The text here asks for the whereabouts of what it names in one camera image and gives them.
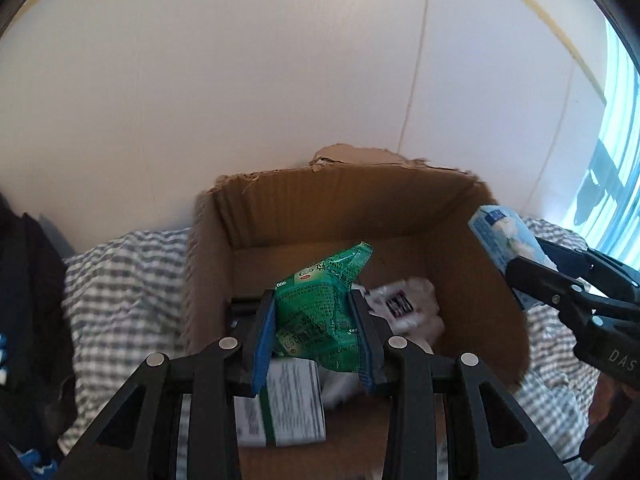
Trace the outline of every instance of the green plastic package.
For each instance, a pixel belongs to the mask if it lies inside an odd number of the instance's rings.
[[[358,370],[358,333],[347,294],[372,252],[361,242],[276,285],[278,355],[312,359],[336,372]]]

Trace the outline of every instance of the dark blue label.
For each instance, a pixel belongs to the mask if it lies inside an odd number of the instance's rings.
[[[502,220],[503,218],[507,218],[507,215],[505,215],[499,209],[496,209],[495,211],[491,211],[490,213],[487,213],[486,216],[484,217],[486,222],[491,226],[493,226],[497,221]]]

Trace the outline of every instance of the silver screw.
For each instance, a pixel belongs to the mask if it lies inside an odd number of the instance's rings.
[[[160,366],[162,363],[164,363],[164,356],[159,352],[151,354],[146,358],[146,364],[149,366]]]
[[[480,362],[478,356],[476,354],[472,354],[471,352],[462,354],[460,360],[467,366],[476,366]]]
[[[406,346],[406,339],[401,335],[395,335],[389,338],[389,346],[391,348],[404,348]]]
[[[218,341],[218,346],[223,350],[231,350],[238,346],[238,339],[235,337],[223,337],[220,341]]]

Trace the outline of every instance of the checkered fabric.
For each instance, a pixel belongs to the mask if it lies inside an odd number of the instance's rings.
[[[545,221],[525,219],[535,235],[569,248],[582,238]],[[78,420],[60,439],[67,452],[100,409],[152,352],[184,353],[182,283],[188,230],[133,232],[66,263],[63,302],[74,343]],[[561,458],[577,453],[598,373],[575,359],[575,340],[548,306],[528,313],[531,365],[517,401]],[[185,478],[188,402],[183,405],[177,479]],[[574,479],[588,466],[568,466]]]

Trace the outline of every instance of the black cable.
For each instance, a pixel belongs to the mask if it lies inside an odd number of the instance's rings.
[[[569,462],[573,462],[574,460],[578,460],[579,458],[580,458],[580,455],[578,454],[578,455],[572,456],[570,458],[567,458],[565,460],[562,460],[562,463],[563,464],[568,464]]]

